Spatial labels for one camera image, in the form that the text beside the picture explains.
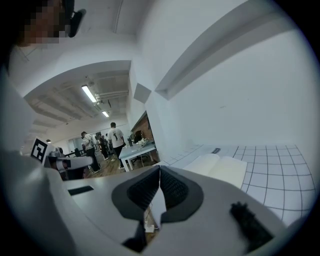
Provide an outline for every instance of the desk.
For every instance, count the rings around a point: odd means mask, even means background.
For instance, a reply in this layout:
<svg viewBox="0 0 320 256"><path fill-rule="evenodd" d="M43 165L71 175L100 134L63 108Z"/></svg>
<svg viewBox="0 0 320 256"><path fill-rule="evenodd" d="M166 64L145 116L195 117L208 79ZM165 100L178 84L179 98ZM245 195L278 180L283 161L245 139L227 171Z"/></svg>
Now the desk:
<svg viewBox="0 0 320 256"><path fill-rule="evenodd" d="M156 149L156 146L153 143L148 143L144 147L142 147L142 145L133 145L127 148L123 147L119 155L119 159L122 161L125 171L129 172L129 168L126 164L126 160L128 160L129 162L130 169L133 170L130 159L149 152L151 161L153 161L154 159L152 158L150 151L155 149Z"/></svg>

